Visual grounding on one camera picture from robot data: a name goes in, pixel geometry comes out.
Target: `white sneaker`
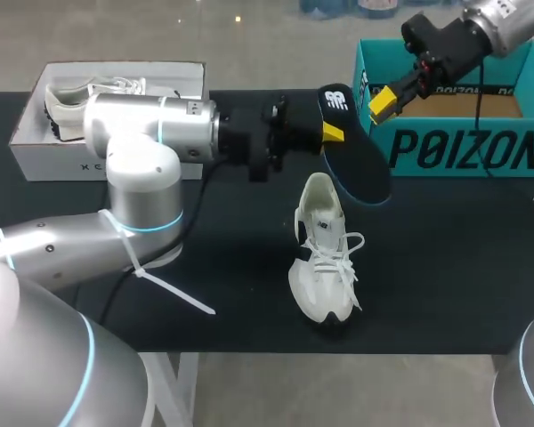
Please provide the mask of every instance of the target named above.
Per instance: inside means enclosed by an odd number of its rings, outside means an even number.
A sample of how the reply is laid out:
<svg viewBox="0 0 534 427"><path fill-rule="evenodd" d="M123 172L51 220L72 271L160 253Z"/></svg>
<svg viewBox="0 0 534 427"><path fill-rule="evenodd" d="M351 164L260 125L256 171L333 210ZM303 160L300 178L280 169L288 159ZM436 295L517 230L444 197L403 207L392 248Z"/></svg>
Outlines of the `white sneaker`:
<svg viewBox="0 0 534 427"><path fill-rule="evenodd" d="M346 233L344 213L332 180L314 173L304 186L295 210L299 255L288 281L303 313L317 323L344 322L352 307L360 309L354 293L357 281L349 255L364 246L360 233ZM360 242L348 249L347 238Z"/></svg>
<svg viewBox="0 0 534 427"><path fill-rule="evenodd" d="M96 77L77 87L45 87L45 114L52 122L53 134L61 141L84 138L85 104L94 93L144 95L146 80L122 77Z"/></svg>

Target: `shoe box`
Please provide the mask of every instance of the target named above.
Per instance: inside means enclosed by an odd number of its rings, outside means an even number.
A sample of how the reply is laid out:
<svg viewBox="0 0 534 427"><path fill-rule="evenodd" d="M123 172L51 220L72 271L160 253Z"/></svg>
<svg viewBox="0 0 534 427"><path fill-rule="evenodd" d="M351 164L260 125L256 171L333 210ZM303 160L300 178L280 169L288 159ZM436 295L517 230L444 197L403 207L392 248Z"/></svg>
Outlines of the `shoe box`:
<svg viewBox="0 0 534 427"><path fill-rule="evenodd" d="M104 160L91 154L84 140L55 138L45 114L44 94L49 83L77 86L92 77L145 77L170 86L183 98L206 100L206 66L199 62L53 62L45 66L29 96L10 148L28 181L103 181ZM202 165L182 164L182 178L198 180Z"/></svg>
<svg viewBox="0 0 534 427"><path fill-rule="evenodd" d="M485 178L486 167L495 177L534 178L534 42L504 59L485 59L482 87L477 68L454 86L416 98L399 116L373 124L369 101L413 70L415 60L401 40L362 40L357 46L353 93L359 119L393 176Z"/></svg>

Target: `new balance logo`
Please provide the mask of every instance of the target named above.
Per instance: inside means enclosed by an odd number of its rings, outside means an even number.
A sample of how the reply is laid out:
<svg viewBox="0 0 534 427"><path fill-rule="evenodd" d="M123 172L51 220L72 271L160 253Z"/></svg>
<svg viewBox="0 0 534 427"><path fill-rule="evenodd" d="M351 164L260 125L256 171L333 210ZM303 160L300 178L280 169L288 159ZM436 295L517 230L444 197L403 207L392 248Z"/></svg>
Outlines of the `new balance logo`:
<svg viewBox="0 0 534 427"><path fill-rule="evenodd" d="M325 92L325 98L328 101L328 106L332 109L345 109L348 110L346 105L346 98L342 92Z"/></svg>

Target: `white shoe box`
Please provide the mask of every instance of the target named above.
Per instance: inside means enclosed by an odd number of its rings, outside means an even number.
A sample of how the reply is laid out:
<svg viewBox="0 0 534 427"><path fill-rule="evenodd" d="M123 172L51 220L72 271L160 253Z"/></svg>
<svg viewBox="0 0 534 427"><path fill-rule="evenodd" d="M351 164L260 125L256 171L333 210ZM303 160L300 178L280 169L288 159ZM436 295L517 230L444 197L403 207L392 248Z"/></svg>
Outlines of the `white shoe box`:
<svg viewBox="0 0 534 427"><path fill-rule="evenodd" d="M183 98L206 100L206 66L199 62L53 62L36 82L10 147L28 181L104 181L105 161L90 153L85 141L61 142L53 136L45 115L44 94L49 83L77 86L92 77L145 77L171 87ZM198 180L202 165L182 164L182 178Z"/></svg>

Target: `teal shoe box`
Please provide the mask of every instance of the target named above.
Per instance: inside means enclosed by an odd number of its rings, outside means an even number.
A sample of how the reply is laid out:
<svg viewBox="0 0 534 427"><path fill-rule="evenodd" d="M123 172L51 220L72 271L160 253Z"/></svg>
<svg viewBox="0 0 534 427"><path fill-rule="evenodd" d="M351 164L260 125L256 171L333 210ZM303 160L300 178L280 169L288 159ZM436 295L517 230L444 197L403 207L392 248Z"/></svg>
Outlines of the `teal shoe box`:
<svg viewBox="0 0 534 427"><path fill-rule="evenodd" d="M360 122L384 152L394 176L534 177L534 42L504 59L484 61L479 132L474 111L479 69L456 86L416 99L380 126L369 117L373 94L413 69L401 40L362 40L352 90Z"/></svg>

